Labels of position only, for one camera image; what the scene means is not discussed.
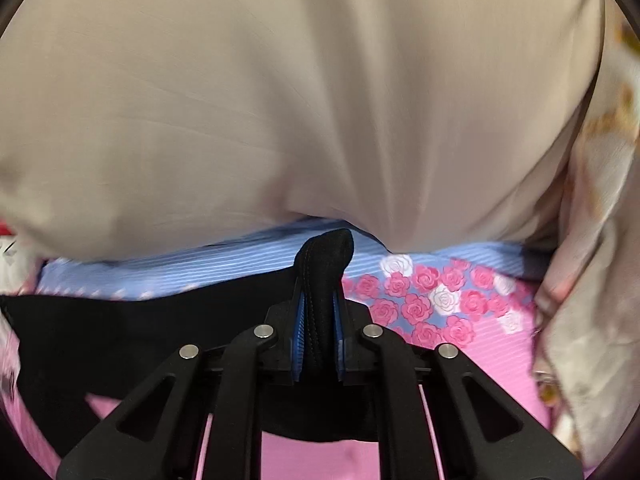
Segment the black pants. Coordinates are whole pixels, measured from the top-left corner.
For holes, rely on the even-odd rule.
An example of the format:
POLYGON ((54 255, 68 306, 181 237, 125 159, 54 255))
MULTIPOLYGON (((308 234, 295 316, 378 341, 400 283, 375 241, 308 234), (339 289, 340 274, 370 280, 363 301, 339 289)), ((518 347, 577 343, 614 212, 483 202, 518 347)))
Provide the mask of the black pants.
POLYGON ((143 301, 62 296, 4 298, 18 339, 17 390, 43 437, 68 454, 98 424, 88 396, 123 399, 185 344, 219 349, 266 322, 269 309, 305 296, 299 381, 268 368, 262 424, 270 434, 308 442, 374 441, 367 414, 378 396, 337 374, 333 296, 354 254, 346 229, 307 240, 288 268, 143 301))

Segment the pink floral bed sheet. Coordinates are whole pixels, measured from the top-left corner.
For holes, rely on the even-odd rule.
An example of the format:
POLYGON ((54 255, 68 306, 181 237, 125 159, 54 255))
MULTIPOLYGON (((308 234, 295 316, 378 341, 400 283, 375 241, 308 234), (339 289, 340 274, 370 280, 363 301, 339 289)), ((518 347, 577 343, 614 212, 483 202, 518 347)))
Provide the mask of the pink floral bed sheet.
MULTIPOLYGON (((332 229, 305 220, 217 245, 122 262, 42 262, 36 294, 147 300, 288 266, 299 248, 332 229)), ((363 234, 343 288, 375 322, 425 348, 449 342, 543 424, 550 415, 530 374, 533 298, 546 256, 515 244, 480 243, 395 255, 363 234)))

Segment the floral beige cloth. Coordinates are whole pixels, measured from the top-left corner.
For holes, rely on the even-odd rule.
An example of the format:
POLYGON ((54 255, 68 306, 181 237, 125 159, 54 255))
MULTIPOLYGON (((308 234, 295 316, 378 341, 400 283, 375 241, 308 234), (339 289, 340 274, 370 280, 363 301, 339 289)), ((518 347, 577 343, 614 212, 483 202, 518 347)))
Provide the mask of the floral beige cloth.
POLYGON ((614 0, 535 301, 533 374, 550 430, 596 468, 639 406, 639 40, 614 0))

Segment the beige blanket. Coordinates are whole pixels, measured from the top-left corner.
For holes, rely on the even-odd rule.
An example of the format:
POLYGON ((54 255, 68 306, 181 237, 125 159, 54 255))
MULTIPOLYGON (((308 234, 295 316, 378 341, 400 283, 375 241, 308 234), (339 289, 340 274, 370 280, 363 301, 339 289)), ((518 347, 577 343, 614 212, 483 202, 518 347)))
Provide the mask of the beige blanket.
POLYGON ((1 215, 123 259, 302 217, 393 252, 554 230, 603 0, 23 0, 1 215))

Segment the white cartoon pillow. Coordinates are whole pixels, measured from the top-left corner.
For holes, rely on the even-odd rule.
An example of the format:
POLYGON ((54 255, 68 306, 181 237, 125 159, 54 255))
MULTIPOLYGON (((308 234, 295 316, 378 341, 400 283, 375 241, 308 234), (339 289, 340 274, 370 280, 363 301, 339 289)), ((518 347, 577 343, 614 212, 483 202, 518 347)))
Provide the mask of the white cartoon pillow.
POLYGON ((42 259, 24 237, 1 222, 0 286, 2 295, 31 294, 38 283, 42 259))

